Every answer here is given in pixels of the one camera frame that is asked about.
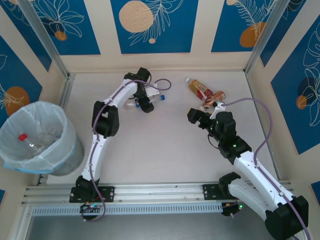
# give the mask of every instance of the plastic bag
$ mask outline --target plastic bag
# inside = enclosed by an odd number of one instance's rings
[[[50,134],[59,139],[39,155],[27,159],[28,149],[18,139],[27,134],[39,142]],[[21,107],[0,129],[0,157],[14,169],[53,172],[69,157],[76,141],[76,131],[64,110],[52,103],[38,101]]]

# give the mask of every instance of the white table surface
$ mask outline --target white table surface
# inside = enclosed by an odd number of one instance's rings
[[[224,91],[226,103],[251,97],[245,74],[242,71],[153,71],[152,82],[167,78],[172,88],[162,92],[165,101],[154,105],[154,111],[140,109],[119,110],[120,128],[111,142],[101,167],[100,183],[188,183],[214,182],[232,171],[233,167],[220,152],[209,145],[207,131],[188,121],[190,108],[201,105],[185,82],[198,79],[213,92]],[[93,107],[96,101],[108,98],[121,84],[126,72],[82,73],[75,77],[66,115],[74,124],[77,135],[84,144],[82,165],[66,176],[49,175],[47,184],[75,184],[88,159],[92,144],[91,128]],[[160,82],[160,88],[168,83]],[[236,121],[238,135],[253,150],[264,140],[264,134],[252,101],[229,106]],[[274,165],[267,146],[258,159],[273,176]]]

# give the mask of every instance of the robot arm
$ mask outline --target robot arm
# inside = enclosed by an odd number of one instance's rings
[[[309,205],[303,196],[295,197],[285,189],[259,162],[254,159],[251,147],[236,132],[236,122],[231,112],[226,112],[223,102],[215,104],[213,114],[191,108],[188,120],[199,121],[199,128],[206,129],[218,142],[221,155],[236,166],[252,182],[255,189],[235,172],[219,179],[222,195],[243,201],[263,220],[269,233],[276,240],[285,240],[303,230],[287,198],[308,226]]]
[[[71,189],[70,203],[99,201],[99,199],[97,199],[98,193],[94,188],[92,180],[98,185],[101,166],[105,159],[108,145],[112,141],[113,136],[118,132],[120,126],[118,108],[124,105],[130,96],[133,95],[137,98],[143,112],[152,112],[154,106],[150,102],[145,90],[145,83],[149,77],[150,72],[142,67],[137,74],[128,73],[124,76],[122,84],[109,98],[104,101],[97,101],[94,104],[92,117],[94,134],[91,150],[82,174],[76,180],[75,187]],[[112,192],[112,187],[109,187],[109,189],[108,187],[99,188],[99,192],[104,196],[110,195],[108,191]]]
[[[103,101],[103,103],[101,102],[96,102],[94,105],[94,112],[93,112],[93,119],[92,119],[92,125],[94,124],[95,118],[97,117],[97,114],[99,112],[99,110],[101,109],[102,106],[104,106],[104,104],[108,104],[109,108],[109,118],[112,117],[112,119],[109,119],[110,121],[114,122],[114,125],[111,126],[111,128],[113,128],[113,133],[111,132],[107,132],[106,133],[106,128],[107,125],[105,126],[101,126],[101,121],[103,120],[103,116],[100,116],[100,124],[98,122],[97,124],[97,133],[99,134],[99,136],[97,136],[96,134],[93,134],[93,141],[92,141],[92,145],[91,145],[91,150],[89,153],[89,157],[88,160],[86,162],[85,168],[82,172],[82,177],[83,179],[90,181],[91,180],[91,176],[90,176],[90,157],[93,153],[92,156],[92,173],[93,173],[93,179],[94,181],[98,181],[100,179],[100,169],[101,169],[101,165],[102,162],[104,160],[104,157],[106,155],[106,150],[108,148],[108,145],[110,143],[110,141],[112,140],[113,136],[116,134],[116,131],[118,131],[119,128],[119,118],[118,118],[118,108],[120,108],[122,105],[125,104],[125,102],[130,98],[130,96],[134,95],[137,92],[138,89],[138,84],[135,82],[131,82],[131,79],[124,79],[122,84],[119,86],[119,88],[114,92],[117,93],[118,91],[120,91],[120,89],[122,87],[124,87],[119,94],[113,99],[112,96],[107,98],[106,100]]]

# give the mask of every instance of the plastic bottle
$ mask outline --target plastic bottle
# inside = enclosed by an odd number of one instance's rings
[[[45,145],[35,143],[35,141],[30,139],[25,133],[21,134],[18,139],[25,144],[25,147],[28,149],[32,157],[39,155],[43,150],[46,149]]]
[[[47,148],[50,147],[52,144],[54,144],[56,141],[58,141],[60,139],[60,137],[61,137],[61,135],[54,136],[50,133],[45,133],[45,132],[41,132],[38,135],[38,139]]]
[[[164,101],[166,98],[165,98],[165,95],[158,94],[158,95],[150,96],[149,99],[150,99],[150,102],[154,104],[156,102]],[[138,100],[135,98],[135,99],[127,100],[124,104],[124,107],[125,109],[129,110],[129,109],[140,108],[140,105],[138,103]]]
[[[198,80],[187,78],[185,81],[188,84],[189,89],[203,102],[205,102],[207,98],[214,95],[210,89],[208,89]]]

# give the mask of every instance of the trash can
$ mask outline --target trash can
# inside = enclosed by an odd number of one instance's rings
[[[28,148],[19,136],[27,134],[41,143],[44,134],[56,141],[39,155],[28,156]],[[0,157],[4,167],[31,174],[63,176],[82,163],[84,146],[64,110],[52,103],[37,101],[21,107],[0,128]]]

